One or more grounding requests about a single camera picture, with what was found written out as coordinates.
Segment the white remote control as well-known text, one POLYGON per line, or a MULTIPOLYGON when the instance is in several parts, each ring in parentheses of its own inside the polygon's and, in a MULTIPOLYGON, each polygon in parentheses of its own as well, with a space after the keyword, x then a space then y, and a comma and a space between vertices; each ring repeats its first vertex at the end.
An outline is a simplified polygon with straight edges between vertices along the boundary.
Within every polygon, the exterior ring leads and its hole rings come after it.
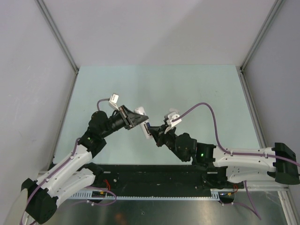
MULTIPOLYGON (((146 112, 145 112, 145 110, 144 110, 144 108, 143 108, 142 106, 136 108, 136 109, 134 110, 134 112, 135 112, 135 113, 142 114, 142 115, 146 115, 146 112)), ((153 138, 153 137, 152 137, 152 135, 150 134, 150 132, 148 131, 148 128, 146 128, 146 126, 145 126, 145 123, 146 123, 146 122, 149 122, 149 120, 147 120, 147 121, 143 122, 142 124, 140 124, 140 127, 141 127, 141 129, 142 129, 142 131, 143 131, 143 133, 144 133, 146 139, 151 139, 151 138, 153 138)))

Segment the white battery compartment cover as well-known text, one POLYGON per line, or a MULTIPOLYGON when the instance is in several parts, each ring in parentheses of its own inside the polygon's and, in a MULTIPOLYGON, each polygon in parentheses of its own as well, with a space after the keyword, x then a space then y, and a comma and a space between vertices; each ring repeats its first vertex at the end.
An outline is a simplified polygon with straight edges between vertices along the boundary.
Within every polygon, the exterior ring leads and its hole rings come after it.
POLYGON ((179 110, 178 110, 178 109, 174 109, 174 108, 170 108, 170 109, 169 109, 169 112, 171 112, 171 113, 172 113, 172 112, 176 112, 176 113, 178 114, 178 113, 179 113, 179 110))

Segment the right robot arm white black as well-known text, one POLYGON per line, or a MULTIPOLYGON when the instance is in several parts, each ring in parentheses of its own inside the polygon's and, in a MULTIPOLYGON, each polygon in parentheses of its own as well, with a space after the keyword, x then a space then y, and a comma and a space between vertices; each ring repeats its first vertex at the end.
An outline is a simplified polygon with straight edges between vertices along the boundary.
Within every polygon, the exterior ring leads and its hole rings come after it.
POLYGON ((284 143, 262 149, 228 149, 200 143, 188 133, 176 135, 166 125, 149 126, 156 145, 165 145, 182 162, 191 162, 202 171, 221 170, 216 182, 221 188, 232 183, 273 179, 285 185, 298 185, 300 175, 295 153, 284 143))

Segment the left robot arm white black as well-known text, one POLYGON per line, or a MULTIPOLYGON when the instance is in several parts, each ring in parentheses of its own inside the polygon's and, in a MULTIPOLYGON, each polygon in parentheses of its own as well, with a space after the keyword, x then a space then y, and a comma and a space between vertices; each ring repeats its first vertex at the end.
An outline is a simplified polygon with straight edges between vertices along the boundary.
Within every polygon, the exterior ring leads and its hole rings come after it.
POLYGON ((25 212, 43 224, 77 191, 90 185, 101 186, 102 170, 91 160, 106 145, 105 138, 121 128, 130 130, 147 120, 143 107, 131 111, 122 105, 110 117, 104 111, 94 112, 86 132, 61 162, 36 180, 28 178, 22 183, 21 189, 28 191, 25 212))

